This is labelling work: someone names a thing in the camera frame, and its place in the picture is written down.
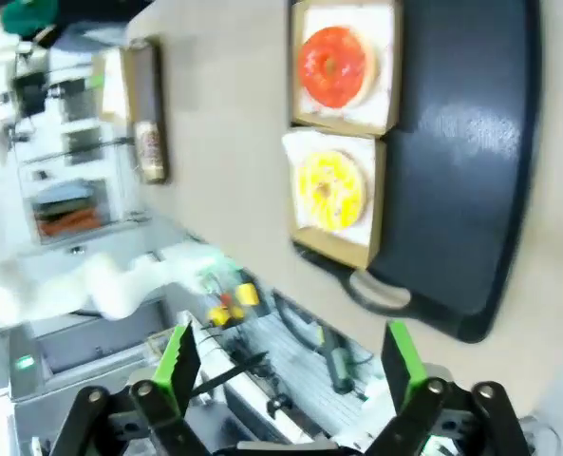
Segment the workbench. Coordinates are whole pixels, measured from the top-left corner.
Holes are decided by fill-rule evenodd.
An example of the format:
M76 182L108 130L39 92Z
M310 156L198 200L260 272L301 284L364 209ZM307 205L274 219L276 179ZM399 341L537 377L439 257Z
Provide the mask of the workbench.
M262 281L379 352L385 319L358 307L289 239L288 2L157 0L129 25L163 46L173 179L143 186L157 211ZM478 344L418 321L425 362L469 389L495 380L518 414L533 410L563 363L563 0L542 3L544 86L533 188L497 321Z

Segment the black strap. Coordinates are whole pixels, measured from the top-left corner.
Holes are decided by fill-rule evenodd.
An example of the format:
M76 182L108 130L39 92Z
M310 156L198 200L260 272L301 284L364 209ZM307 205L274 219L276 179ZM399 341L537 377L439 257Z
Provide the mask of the black strap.
M264 360L266 354L267 354L266 351L256 354L246 359L242 363L234 366L232 369L227 370L226 372L220 374L218 377L214 377L211 380L208 380L207 382L201 383L198 387L193 389L193 392L191 393L190 397L199 396L204 392L209 392L214 388L219 387L223 383L228 382L231 378L236 377L240 373L243 373L251 368L254 368Z

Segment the bolt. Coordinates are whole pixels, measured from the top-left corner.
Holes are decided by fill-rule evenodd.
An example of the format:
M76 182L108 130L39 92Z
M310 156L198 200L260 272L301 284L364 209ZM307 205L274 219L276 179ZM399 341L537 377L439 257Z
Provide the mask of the bolt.
M89 402L98 402L100 399L102 399L102 393L98 390L95 390L91 394L89 394Z
M150 394L150 391L152 391L152 386L149 383L145 383L144 385L138 388L138 395L146 396Z
M484 385L479 389L479 394L481 394L486 399L492 399L492 396L494 396L494 390L490 385Z
M441 394L443 391L443 383L439 380L433 380L429 383L429 391L434 392L435 394Z

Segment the white paper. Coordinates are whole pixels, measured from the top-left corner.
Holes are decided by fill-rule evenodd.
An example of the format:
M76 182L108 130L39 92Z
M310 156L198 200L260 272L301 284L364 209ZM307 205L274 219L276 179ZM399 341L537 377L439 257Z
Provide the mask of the white paper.
M312 128L294 128L282 139L291 163L291 188L293 207L298 228L313 226L309 213L299 203L294 172L314 152L337 150L350 157L359 167L366 181L367 201L359 219L344 230L335 231L338 238L362 245L369 245L374 215L374 185L376 181L376 143L366 138L327 135Z
M353 124L386 128L393 85L395 11L392 5L310 7L304 17L303 43L315 32L334 26L349 27L373 46L378 76L364 100L355 106L341 109L325 107L315 102L302 88L298 102L300 112L316 113L323 117L342 117Z

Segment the person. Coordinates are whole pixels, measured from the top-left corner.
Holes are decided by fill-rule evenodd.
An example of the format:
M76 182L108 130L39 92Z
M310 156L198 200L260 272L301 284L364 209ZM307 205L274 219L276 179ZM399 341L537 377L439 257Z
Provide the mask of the person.
M64 50L82 51L89 48L84 40L94 41L81 36L82 31L124 25L149 4L148 0L13 0L3 8L1 23L6 33L42 48L64 41ZM68 49L72 41L76 49Z

